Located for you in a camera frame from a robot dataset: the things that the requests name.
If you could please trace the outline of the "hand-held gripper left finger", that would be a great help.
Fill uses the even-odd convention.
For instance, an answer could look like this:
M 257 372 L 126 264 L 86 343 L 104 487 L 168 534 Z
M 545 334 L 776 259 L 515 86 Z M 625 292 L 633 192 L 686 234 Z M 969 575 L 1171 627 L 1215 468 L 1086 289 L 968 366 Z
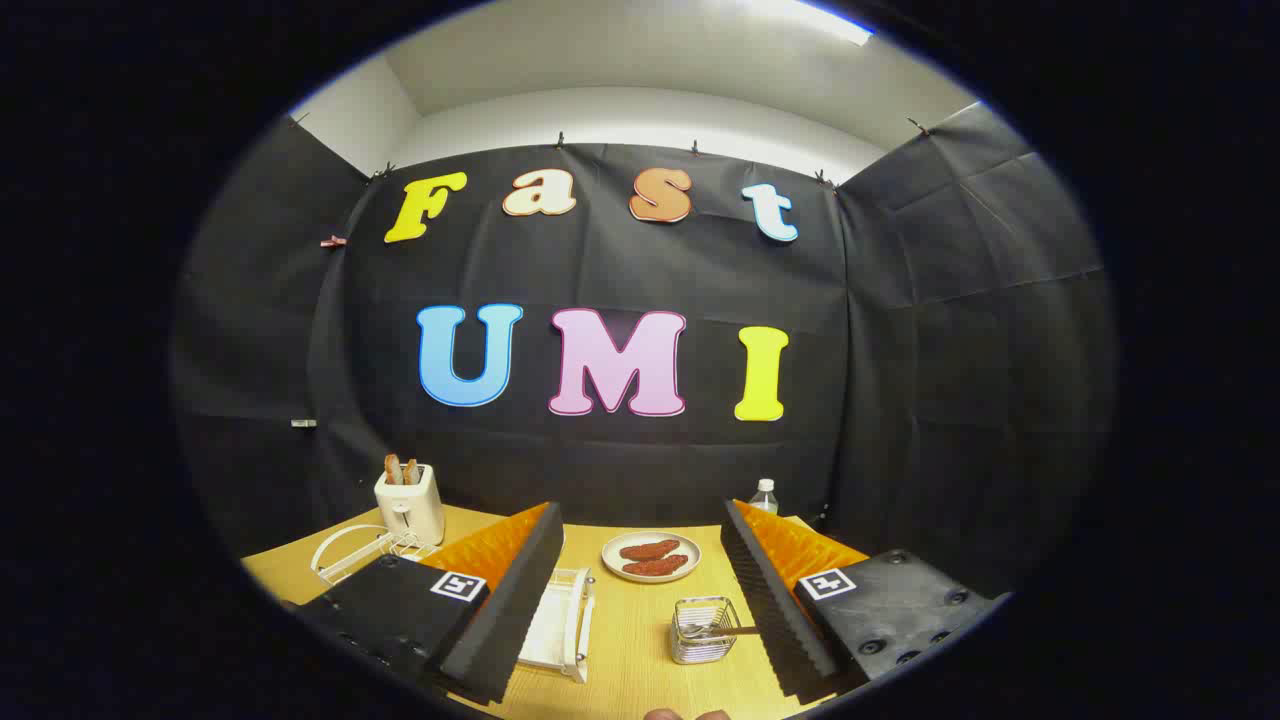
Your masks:
M 399 682 L 498 702 L 563 542 L 561 506 L 539 503 L 421 560 L 383 553 L 298 615 Z

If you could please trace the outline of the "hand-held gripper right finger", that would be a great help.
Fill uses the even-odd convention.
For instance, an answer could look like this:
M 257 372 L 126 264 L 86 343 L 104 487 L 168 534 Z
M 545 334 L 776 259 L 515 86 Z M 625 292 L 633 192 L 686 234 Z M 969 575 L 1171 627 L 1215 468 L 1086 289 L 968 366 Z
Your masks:
M 721 542 L 786 696 L 877 685 L 940 655 L 1001 609 L 906 550 L 860 553 L 735 498 Z

